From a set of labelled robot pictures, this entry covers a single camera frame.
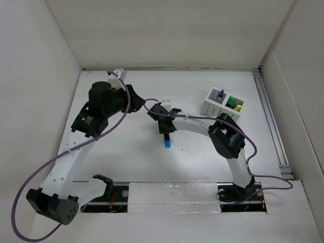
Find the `blue highlighter marker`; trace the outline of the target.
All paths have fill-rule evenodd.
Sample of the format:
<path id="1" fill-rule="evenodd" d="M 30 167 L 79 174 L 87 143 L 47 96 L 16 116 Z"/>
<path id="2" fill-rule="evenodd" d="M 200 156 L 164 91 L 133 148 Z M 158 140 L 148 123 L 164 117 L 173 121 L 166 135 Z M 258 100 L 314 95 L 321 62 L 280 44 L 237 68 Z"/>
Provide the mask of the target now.
<path id="1" fill-rule="evenodd" d="M 165 148 L 171 147 L 171 140 L 170 140 L 170 134 L 164 134 L 164 142 L 165 142 Z"/>

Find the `clear spray bottle blue cap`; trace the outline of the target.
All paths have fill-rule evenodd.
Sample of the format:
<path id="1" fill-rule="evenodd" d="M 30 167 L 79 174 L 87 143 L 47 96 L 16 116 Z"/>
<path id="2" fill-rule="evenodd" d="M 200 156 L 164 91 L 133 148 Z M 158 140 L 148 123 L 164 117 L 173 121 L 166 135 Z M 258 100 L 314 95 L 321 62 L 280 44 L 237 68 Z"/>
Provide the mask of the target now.
<path id="1" fill-rule="evenodd" d="M 219 98 L 223 98 L 223 96 L 224 96 L 224 89 L 222 89 L 221 91 L 220 91 L 220 93 L 218 94 L 218 97 Z"/>

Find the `green highlighter marker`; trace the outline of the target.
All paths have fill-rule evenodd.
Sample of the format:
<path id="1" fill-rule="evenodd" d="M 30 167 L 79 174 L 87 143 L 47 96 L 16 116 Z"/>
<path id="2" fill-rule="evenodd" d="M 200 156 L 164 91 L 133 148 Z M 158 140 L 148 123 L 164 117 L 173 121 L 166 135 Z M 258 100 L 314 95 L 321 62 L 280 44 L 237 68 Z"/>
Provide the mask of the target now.
<path id="1" fill-rule="evenodd" d="M 227 101 L 227 103 L 226 103 L 226 107 L 232 108 L 232 107 L 233 107 L 233 104 L 234 104 L 234 102 L 235 102 L 235 98 L 234 98 L 234 97 L 232 97 L 232 96 L 230 96 L 230 97 L 228 98 L 228 101 Z"/>

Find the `yellow highlighter marker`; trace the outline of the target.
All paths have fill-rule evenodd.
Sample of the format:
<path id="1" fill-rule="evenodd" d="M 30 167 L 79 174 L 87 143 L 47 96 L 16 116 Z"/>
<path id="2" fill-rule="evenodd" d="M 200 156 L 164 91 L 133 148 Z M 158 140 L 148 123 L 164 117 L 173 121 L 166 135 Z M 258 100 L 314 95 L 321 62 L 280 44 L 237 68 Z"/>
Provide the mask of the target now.
<path id="1" fill-rule="evenodd" d="M 234 107 L 234 110 L 237 112 L 240 112 L 241 108 L 242 108 L 242 105 L 238 104 Z"/>

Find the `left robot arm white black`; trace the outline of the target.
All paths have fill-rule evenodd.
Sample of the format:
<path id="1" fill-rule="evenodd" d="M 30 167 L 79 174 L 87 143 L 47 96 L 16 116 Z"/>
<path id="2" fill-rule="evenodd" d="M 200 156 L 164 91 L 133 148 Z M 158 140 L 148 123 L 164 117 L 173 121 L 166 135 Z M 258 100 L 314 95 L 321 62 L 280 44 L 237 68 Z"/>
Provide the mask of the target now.
<path id="1" fill-rule="evenodd" d="M 108 118 L 118 112 L 138 111 L 145 103 L 132 85 L 116 89 L 109 82 L 95 82 L 89 90 L 89 100 L 75 118 L 65 155 L 56 163 L 38 189 L 30 189 L 27 201 L 37 213 L 60 224 L 68 225 L 81 206 L 98 198 L 109 200 L 113 195 L 113 180 L 93 176 L 84 186 L 76 188 L 74 178 L 90 149 L 108 126 Z"/>

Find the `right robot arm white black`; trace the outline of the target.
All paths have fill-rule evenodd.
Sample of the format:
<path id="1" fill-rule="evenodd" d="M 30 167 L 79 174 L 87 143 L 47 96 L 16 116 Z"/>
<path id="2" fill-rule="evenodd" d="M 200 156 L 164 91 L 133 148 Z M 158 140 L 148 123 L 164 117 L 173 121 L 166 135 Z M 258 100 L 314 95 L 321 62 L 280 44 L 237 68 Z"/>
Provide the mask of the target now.
<path id="1" fill-rule="evenodd" d="M 233 201 L 252 195 L 255 178 L 248 170 L 245 155 L 245 137 L 236 122 L 226 113 L 214 117 L 180 114 L 181 109 L 167 111 L 161 104 L 154 104 L 148 115 L 158 123 L 160 134 L 189 131 L 205 135 L 217 153 L 225 158 L 233 176 Z"/>

